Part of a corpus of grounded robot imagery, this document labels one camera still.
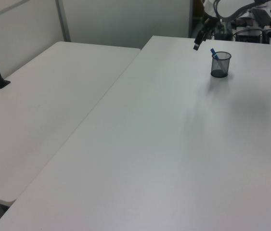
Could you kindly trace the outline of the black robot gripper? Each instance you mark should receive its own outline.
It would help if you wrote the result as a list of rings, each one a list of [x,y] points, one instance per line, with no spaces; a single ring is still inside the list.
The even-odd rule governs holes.
[[[202,41],[206,41],[206,39],[209,37],[210,33],[214,30],[214,28],[217,26],[219,22],[219,18],[217,17],[202,17],[201,23],[202,27],[200,28],[200,31],[198,32],[195,40],[194,40],[194,50],[198,50]]]

